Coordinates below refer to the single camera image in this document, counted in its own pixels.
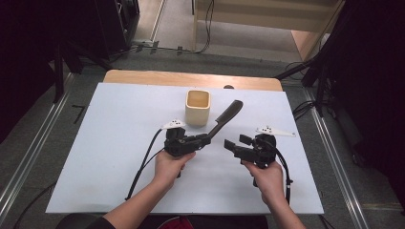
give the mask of white tabletop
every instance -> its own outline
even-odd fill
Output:
[[[65,166],[47,213],[108,212],[121,204],[155,132],[174,118],[184,120],[186,87],[100,83]],[[254,137],[258,127],[296,133],[276,136],[277,148],[289,167],[290,205],[297,214],[323,214],[308,160],[285,93],[202,88],[211,93],[205,127],[186,126],[187,135],[208,133],[215,119],[238,99],[241,111],[210,145],[187,163],[174,187],[155,207],[157,214],[268,214],[260,191],[240,160],[224,148],[224,139],[237,145],[239,135]],[[163,147],[165,131],[151,155]],[[143,170],[134,194],[153,177],[154,160]]]

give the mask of wooden table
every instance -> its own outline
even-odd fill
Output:
[[[235,89],[283,91],[280,81],[274,78],[198,73],[111,70],[106,73],[104,82],[203,88],[223,88],[231,85]]]

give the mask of small wooden container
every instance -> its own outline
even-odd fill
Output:
[[[190,90],[185,98],[185,123],[204,126],[209,117],[211,94],[208,91]]]

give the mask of red cloth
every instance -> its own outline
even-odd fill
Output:
[[[164,222],[158,229],[194,229],[186,217],[177,217]]]

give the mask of left hand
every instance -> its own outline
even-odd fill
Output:
[[[155,177],[153,181],[170,189],[185,163],[196,155],[195,152],[181,157],[173,157],[164,150],[159,152],[155,160]]]

